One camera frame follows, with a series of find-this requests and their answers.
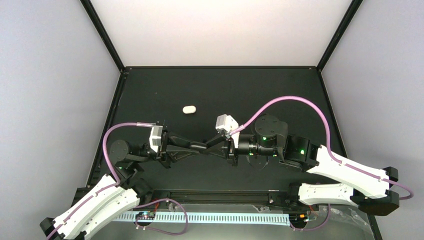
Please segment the black earbud charging case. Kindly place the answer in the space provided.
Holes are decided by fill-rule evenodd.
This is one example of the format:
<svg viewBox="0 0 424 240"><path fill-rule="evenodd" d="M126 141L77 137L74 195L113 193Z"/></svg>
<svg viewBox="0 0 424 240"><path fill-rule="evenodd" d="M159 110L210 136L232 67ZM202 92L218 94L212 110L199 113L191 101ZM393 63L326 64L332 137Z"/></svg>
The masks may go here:
<svg viewBox="0 0 424 240"><path fill-rule="evenodd" d="M203 142L192 141L189 143L189 148L191 150L196 150L198 152L203 152L208 149L208 145Z"/></svg>

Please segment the white earbud charging case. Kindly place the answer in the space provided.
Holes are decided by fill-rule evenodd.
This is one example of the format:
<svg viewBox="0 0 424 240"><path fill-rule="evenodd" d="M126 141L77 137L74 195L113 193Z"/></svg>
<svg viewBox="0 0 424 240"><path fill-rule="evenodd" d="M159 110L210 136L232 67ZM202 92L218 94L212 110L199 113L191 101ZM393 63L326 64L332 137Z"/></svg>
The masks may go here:
<svg viewBox="0 0 424 240"><path fill-rule="evenodd" d="M182 108L182 112L186 115L194 114L197 108L194 105L187 105Z"/></svg>

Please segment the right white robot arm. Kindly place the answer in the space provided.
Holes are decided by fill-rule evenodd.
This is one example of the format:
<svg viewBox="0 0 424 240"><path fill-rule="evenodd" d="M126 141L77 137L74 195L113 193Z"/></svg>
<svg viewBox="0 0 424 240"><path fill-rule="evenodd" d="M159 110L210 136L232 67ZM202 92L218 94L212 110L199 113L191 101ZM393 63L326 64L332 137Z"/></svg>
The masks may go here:
<svg viewBox="0 0 424 240"><path fill-rule="evenodd" d="M327 177L333 184L291 183L285 204L293 210L302 205L346 205L364 213L387 216L400 206L400 196L391 190L398 180L393 167L376 169L337 156L324 145L290 135L288 124L273 115L260 115L251 134L230 134L236 121L220 115L215 128L218 135L208 141L202 153L226 159L236 166L241 155L276 157L288 169Z"/></svg>

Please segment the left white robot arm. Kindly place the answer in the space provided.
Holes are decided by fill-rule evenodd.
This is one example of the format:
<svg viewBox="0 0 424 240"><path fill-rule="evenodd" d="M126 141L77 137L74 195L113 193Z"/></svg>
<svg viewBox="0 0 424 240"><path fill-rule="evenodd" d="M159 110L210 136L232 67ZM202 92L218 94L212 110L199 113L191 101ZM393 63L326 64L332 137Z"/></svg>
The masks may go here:
<svg viewBox="0 0 424 240"><path fill-rule="evenodd" d="M140 177L139 163L160 159L166 148L173 146L171 135L161 126L151 128L149 144L132 150L127 142L116 141L107 150L109 129L102 141L102 150L111 171L105 174L85 196L56 218L45 218L40 227L48 240L89 240L100 229L121 214L143 209L160 202L180 205L170 198L153 199L153 191Z"/></svg>

